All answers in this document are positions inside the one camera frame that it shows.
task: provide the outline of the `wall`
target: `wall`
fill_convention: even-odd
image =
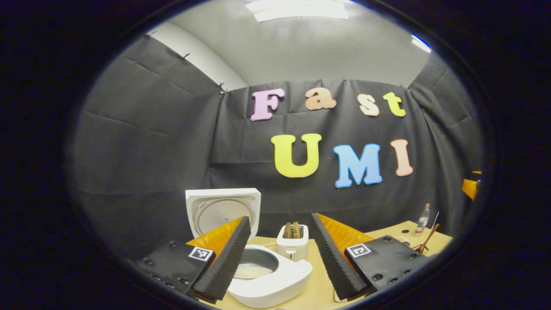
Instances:
[[[224,83],[224,90],[234,90],[247,87],[247,83],[235,73],[216,53],[193,35],[171,23],[164,23],[152,29],[149,33],[164,45],[173,49],[181,56],[190,53],[186,60],[196,66],[216,84]]]

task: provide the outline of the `plastic bottle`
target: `plastic bottle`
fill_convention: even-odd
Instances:
[[[414,236],[419,237],[423,230],[425,230],[426,224],[429,222],[430,217],[430,204],[425,205],[425,209],[423,210],[423,213],[421,213],[421,217],[419,218],[419,222],[417,223],[417,227],[415,228]]]

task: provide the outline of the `table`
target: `table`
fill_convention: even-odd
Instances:
[[[411,247],[422,244],[430,234],[430,229],[426,228],[425,231],[421,233],[419,237],[414,237],[413,232],[415,231],[416,223],[412,221],[406,221],[391,227],[379,229],[377,231],[367,232],[365,234],[369,235],[373,239],[377,239],[386,235],[390,235],[394,238],[404,237],[408,239],[412,244]],[[408,233],[402,233],[405,229],[409,230]],[[424,251],[424,255],[431,256],[441,252],[451,241],[451,237],[439,232],[435,232],[427,243],[429,251]],[[275,243],[275,238],[268,237],[253,237],[247,244],[258,244],[266,245]],[[272,245],[268,247],[270,250],[275,251],[276,246]],[[313,239],[308,240],[308,257],[307,261],[312,264],[313,270],[310,274],[310,279],[306,285],[306,289],[295,298],[288,300],[284,303],[281,303],[277,306],[265,308],[267,310],[274,309],[284,309],[284,310],[303,310],[303,309],[318,309],[318,310],[333,310],[345,306],[346,304],[357,301],[344,301],[336,302],[334,301],[334,288],[331,284],[329,276],[323,265],[323,261],[320,256],[320,252],[317,248],[317,244]],[[232,295],[226,293],[222,301],[218,301],[216,305],[209,304],[210,306],[215,306],[222,310],[234,310],[234,309],[254,309],[245,306],[244,304],[237,301]]]

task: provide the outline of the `black curtain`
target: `black curtain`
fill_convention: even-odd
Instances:
[[[325,87],[337,105],[308,110],[305,93]],[[283,88],[270,120],[251,121],[259,90]],[[404,117],[383,95],[402,99]],[[365,116],[356,96],[370,94],[380,114]],[[296,137],[293,161],[306,162],[305,133],[319,133],[320,165],[287,178],[274,165],[274,135]],[[396,175],[390,142],[408,141],[413,173]],[[153,38],[122,53],[92,88],[73,143],[75,189],[94,228],[116,250],[139,258],[169,239],[191,239],[186,189],[257,188],[259,236],[275,237],[289,221],[320,212],[361,231],[416,221],[426,202],[432,223],[455,235],[468,213],[464,178],[480,170],[482,147],[472,100],[458,77],[432,54],[408,87],[357,80],[286,81],[220,94],[217,84]],[[333,148],[358,156],[380,145],[382,182],[337,188]]]

